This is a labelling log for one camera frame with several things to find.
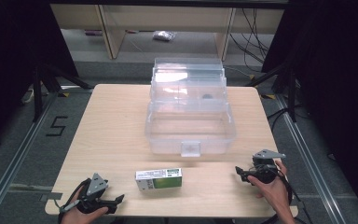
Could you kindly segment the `black curtain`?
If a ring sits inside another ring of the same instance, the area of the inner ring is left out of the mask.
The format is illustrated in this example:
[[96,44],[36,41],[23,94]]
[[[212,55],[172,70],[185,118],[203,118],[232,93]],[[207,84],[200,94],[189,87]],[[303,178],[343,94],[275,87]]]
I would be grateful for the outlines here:
[[0,0],[0,132],[41,63],[77,75],[49,0]]
[[286,0],[263,69],[310,32],[295,67],[306,107],[358,197],[358,0]]

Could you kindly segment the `crumpled clear plastic bag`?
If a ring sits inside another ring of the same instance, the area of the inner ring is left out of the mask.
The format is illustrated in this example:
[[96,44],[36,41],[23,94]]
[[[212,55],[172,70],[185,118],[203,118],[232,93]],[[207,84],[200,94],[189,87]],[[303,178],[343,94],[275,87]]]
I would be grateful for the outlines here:
[[172,31],[155,31],[153,33],[153,39],[157,41],[170,42],[176,37],[176,32]]

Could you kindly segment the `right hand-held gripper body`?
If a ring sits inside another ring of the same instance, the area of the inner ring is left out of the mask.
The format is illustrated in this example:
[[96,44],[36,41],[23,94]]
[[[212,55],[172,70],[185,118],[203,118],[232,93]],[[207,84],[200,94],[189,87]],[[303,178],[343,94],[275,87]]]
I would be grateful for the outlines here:
[[252,176],[256,177],[262,183],[271,183],[278,174],[278,168],[275,164],[275,159],[283,159],[286,155],[271,151],[268,149],[262,149],[253,155]]

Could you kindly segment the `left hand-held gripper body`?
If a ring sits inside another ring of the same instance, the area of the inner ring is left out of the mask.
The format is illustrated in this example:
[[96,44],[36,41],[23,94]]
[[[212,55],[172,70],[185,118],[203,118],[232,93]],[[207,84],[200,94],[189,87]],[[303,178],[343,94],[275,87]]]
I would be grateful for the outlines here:
[[92,178],[88,178],[80,191],[77,199],[79,204],[76,208],[83,214],[90,214],[99,208],[105,207],[101,196],[107,189],[107,180],[95,173]]

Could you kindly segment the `black tripod stand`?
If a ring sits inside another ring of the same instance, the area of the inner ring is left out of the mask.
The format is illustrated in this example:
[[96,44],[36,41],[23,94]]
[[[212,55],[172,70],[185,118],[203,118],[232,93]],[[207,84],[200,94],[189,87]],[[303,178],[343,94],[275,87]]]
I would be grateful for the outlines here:
[[277,67],[271,69],[265,75],[255,80],[252,80],[246,87],[255,87],[258,84],[276,76],[271,89],[274,93],[283,93],[284,90],[288,90],[288,106],[285,110],[288,112],[292,122],[296,122],[295,115],[295,99],[296,99],[296,76],[291,65],[288,63],[282,63]]
[[37,121],[42,115],[42,91],[41,84],[47,88],[48,92],[61,93],[62,87],[56,79],[56,76],[63,77],[64,79],[76,84],[82,89],[92,90],[93,87],[80,80],[78,77],[71,76],[65,73],[60,68],[50,64],[40,63],[34,70],[33,87],[34,87],[34,121]]

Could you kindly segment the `person's left hand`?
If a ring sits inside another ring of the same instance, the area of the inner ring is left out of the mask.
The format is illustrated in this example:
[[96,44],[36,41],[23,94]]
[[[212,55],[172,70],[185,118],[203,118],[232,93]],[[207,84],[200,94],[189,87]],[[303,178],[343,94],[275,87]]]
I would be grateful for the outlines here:
[[91,224],[94,220],[105,215],[107,211],[107,207],[102,207],[92,213],[84,214],[75,207],[63,215],[61,224]]

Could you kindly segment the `clear plastic storage box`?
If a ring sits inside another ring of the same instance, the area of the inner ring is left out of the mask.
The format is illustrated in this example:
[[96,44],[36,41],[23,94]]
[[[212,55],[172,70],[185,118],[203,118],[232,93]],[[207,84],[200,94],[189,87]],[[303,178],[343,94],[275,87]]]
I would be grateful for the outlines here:
[[145,136],[157,154],[224,154],[236,138],[225,68],[218,59],[157,58]]

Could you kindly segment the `person's right hand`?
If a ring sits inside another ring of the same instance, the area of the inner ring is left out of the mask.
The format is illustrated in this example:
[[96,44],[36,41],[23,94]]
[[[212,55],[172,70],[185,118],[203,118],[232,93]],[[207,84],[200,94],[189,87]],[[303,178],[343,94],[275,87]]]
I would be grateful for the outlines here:
[[251,184],[258,188],[256,198],[265,198],[277,215],[288,213],[292,214],[286,186],[279,177],[276,177],[268,184],[262,183],[256,177],[251,177],[250,179]]

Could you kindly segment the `white and green medicine box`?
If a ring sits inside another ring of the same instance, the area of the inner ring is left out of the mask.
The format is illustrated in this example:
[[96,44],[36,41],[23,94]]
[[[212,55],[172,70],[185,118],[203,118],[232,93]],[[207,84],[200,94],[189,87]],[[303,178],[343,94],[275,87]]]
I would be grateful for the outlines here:
[[182,179],[183,174],[181,168],[135,172],[135,182],[139,190],[181,187]]

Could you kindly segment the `metal floor rail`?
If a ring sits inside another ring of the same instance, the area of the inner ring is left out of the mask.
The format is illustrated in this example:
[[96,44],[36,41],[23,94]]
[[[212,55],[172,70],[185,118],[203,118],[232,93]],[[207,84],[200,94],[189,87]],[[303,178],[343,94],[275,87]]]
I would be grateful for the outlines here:
[[57,93],[50,93],[46,97],[46,101],[42,106],[41,114],[35,121],[32,122],[30,128],[28,129],[27,134],[21,141],[20,146],[18,147],[16,153],[14,154],[14,157],[12,158],[10,164],[8,165],[4,174],[0,178],[0,205],[5,198],[14,177],[17,175],[18,171],[20,170],[21,165],[25,160],[41,126],[43,125],[43,122],[46,119],[49,109],[51,108],[52,104],[56,101],[57,97],[58,97]]
[[292,117],[289,114],[284,115],[284,120],[292,137],[294,138],[299,154],[303,162],[305,162],[310,178],[332,223],[347,224],[338,206],[337,200],[335,199],[331,189],[328,187],[315,159],[311,155],[310,149],[297,124],[292,120]]

